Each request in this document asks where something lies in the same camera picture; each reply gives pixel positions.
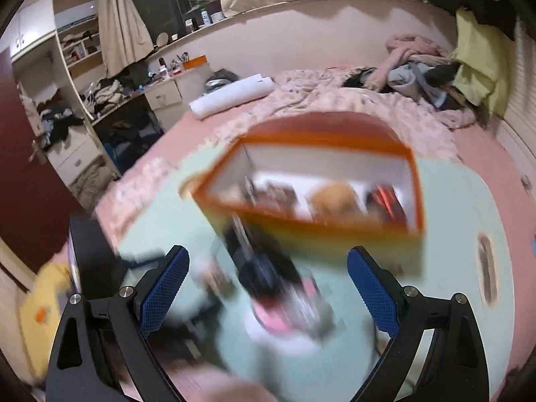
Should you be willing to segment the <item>red mahjong tile plush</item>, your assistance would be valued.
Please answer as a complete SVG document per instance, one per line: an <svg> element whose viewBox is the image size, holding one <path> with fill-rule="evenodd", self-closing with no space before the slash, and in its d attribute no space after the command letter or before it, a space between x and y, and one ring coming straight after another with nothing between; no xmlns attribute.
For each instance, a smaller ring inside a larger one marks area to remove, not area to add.
<svg viewBox="0 0 536 402"><path fill-rule="evenodd" d="M379 184L370 189L366 194L365 207L367 215L380 225L407 227L405 211L391 185Z"/></svg>

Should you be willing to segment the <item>capybara plush keychain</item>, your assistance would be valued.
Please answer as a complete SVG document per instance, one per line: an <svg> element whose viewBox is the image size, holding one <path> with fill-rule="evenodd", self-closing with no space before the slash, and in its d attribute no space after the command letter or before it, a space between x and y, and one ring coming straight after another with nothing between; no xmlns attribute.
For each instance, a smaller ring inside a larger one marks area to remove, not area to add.
<svg viewBox="0 0 536 402"><path fill-rule="evenodd" d="M356 220L361 214L358 196L349 183L329 182L308 198L314 219L322 221Z"/></svg>

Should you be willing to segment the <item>orange gradient storage box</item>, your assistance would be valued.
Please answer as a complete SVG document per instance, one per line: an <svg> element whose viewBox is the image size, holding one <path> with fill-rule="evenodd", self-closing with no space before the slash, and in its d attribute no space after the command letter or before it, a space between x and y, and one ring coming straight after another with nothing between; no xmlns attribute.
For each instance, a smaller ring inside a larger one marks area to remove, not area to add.
<svg viewBox="0 0 536 402"><path fill-rule="evenodd" d="M340 261L363 246L400 277L423 271L416 157L402 142L337 133L248 133L201 175L193 198L217 232L237 216L299 258Z"/></svg>

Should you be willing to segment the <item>pink floral quilt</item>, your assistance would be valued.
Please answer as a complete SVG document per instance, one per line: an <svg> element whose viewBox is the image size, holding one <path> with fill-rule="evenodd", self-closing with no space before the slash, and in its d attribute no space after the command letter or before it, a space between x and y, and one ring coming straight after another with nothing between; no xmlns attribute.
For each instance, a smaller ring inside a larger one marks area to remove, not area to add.
<svg viewBox="0 0 536 402"><path fill-rule="evenodd" d="M425 158L458 161L455 131L475 124L474 112L437 111L424 100L414 102L399 93L345 88L344 69L290 70L277 74L276 88L268 96L197 120L186 112L156 144L113 183L94 213L108 238L119 242L153 202L166 176L195 151L225 146L255 124L308 112L355 112L385 121L401 142Z"/></svg>

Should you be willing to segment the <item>red cushion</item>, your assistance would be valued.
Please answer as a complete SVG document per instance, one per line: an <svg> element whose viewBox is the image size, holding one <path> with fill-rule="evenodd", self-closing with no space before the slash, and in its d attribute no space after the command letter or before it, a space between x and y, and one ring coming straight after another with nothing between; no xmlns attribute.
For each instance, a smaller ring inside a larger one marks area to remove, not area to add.
<svg viewBox="0 0 536 402"><path fill-rule="evenodd" d="M401 142L395 131L382 119L355 112L308 112L278 117L255 124L248 134L329 133Z"/></svg>

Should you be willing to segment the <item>white drawer desk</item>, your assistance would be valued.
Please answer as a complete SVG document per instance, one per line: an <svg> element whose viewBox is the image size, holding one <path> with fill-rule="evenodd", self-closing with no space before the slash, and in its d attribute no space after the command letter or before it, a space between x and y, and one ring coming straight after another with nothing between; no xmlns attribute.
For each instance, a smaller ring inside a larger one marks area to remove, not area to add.
<svg viewBox="0 0 536 402"><path fill-rule="evenodd" d="M145 90L146 100L165 132L182 119L191 102L204 94L204 84L212 74L209 64L202 64Z"/></svg>

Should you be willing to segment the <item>pile of clothes on bed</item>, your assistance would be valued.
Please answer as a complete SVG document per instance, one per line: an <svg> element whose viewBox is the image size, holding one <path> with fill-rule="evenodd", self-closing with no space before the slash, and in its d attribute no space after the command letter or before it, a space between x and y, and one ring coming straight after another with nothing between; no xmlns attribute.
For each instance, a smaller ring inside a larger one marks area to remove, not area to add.
<svg viewBox="0 0 536 402"><path fill-rule="evenodd" d="M438 111L462 109L462 95L450 91L460 64L442 47L426 37L406 33L388 39L386 49L388 56L379 66L354 72L342 86L397 92L414 102L424 100Z"/></svg>

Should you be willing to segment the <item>green hanging cloth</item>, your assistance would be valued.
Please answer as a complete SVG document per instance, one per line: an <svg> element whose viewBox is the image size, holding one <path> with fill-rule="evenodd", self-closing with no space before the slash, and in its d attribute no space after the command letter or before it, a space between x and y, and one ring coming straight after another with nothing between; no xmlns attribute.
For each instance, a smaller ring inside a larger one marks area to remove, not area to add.
<svg viewBox="0 0 536 402"><path fill-rule="evenodd" d="M503 118L509 100L509 39L495 26L479 24L471 11L456 11L457 47L454 58L460 67L453 85L474 106Z"/></svg>

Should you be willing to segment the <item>small orange box on desk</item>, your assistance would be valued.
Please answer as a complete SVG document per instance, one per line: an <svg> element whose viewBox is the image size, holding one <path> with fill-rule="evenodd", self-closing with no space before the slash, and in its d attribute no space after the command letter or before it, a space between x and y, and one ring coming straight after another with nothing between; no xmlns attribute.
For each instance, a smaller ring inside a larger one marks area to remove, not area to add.
<svg viewBox="0 0 536 402"><path fill-rule="evenodd" d="M183 67L185 70L191 70L198 66L207 64L208 60L205 55L200 55L194 58L189 58L188 60L183 61Z"/></svg>

